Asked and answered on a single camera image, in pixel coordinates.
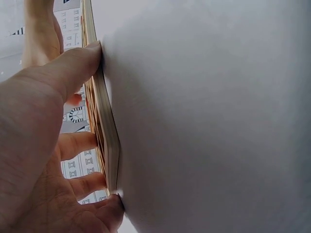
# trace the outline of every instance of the hand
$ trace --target hand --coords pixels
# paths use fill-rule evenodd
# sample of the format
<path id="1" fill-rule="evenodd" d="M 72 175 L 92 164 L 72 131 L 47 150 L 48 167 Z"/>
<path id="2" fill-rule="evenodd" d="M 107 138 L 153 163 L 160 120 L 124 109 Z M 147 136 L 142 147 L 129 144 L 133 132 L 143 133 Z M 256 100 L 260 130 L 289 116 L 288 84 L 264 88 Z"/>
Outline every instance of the hand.
<path id="1" fill-rule="evenodd" d="M 43 66 L 64 52 L 63 36 L 53 13 L 53 2 L 54 0 L 25 0 L 23 68 Z M 81 95 L 74 94 L 68 103 L 78 105 L 81 100 Z"/>
<path id="2" fill-rule="evenodd" d="M 64 52 L 62 32 L 53 12 L 26 21 L 23 68 L 43 66 Z"/>
<path id="3" fill-rule="evenodd" d="M 115 232 L 118 196 L 77 200 L 105 186 L 100 173 L 66 180 L 60 161 L 96 147 L 91 133 L 63 134 L 63 105 L 95 73 L 101 46 L 74 49 L 0 84 L 0 231 Z"/>

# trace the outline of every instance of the finger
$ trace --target finger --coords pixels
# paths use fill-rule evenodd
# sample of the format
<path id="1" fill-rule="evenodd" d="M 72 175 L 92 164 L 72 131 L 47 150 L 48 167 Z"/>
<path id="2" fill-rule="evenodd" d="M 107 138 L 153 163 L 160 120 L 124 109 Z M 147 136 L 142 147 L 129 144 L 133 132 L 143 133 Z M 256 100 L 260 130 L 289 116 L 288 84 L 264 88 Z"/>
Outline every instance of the finger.
<path id="1" fill-rule="evenodd" d="M 82 96 L 80 94 L 74 94 L 68 101 L 68 104 L 77 106 L 82 101 Z"/>
<path id="2" fill-rule="evenodd" d="M 96 217 L 108 228 L 109 232 L 116 232 L 120 227 L 124 215 L 124 207 L 117 195 L 110 195 L 105 205 L 98 209 Z"/>
<path id="3" fill-rule="evenodd" d="M 100 43 L 68 50 L 42 66 L 45 82 L 60 93 L 65 103 L 97 70 L 102 56 Z"/>
<path id="4" fill-rule="evenodd" d="M 69 179 L 68 181 L 78 201 L 94 191 L 107 188 L 105 177 L 100 172 L 93 172 L 86 176 Z"/>
<path id="5" fill-rule="evenodd" d="M 63 35 L 62 35 L 62 31 L 60 29 L 59 23 L 55 17 L 55 15 L 53 15 L 53 24 L 54 24 L 54 29 L 56 31 L 58 40 L 59 40 L 59 52 L 60 54 L 62 54 L 64 52 L 64 39 L 63 39 Z"/>
<path id="6" fill-rule="evenodd" d="M 60 160 L 70 160 L 77 154 L 97 147 L 96 136 L 90 132 L 63 133 L 58 137 Z"/>

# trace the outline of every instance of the printed pattern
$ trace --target printed pattern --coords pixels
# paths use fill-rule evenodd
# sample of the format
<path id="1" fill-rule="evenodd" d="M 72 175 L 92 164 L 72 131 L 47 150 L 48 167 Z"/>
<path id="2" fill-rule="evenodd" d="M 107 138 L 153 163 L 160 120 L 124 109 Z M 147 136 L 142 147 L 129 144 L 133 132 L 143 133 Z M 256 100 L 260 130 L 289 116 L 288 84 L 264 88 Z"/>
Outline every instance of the printed pattern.
<path id="1" fill-rule="evenodd" d="M 16 32 L 14 32 L 11 35 L 24 35 L 25 34 L 25 26 L 18 29 Z"/>
<path id="2" fill-rule="evenodd" d="M 74 8 L 54 13 L 62 30 L 64 49 L 82 46 L 81 37 L 81 9 Z"/>

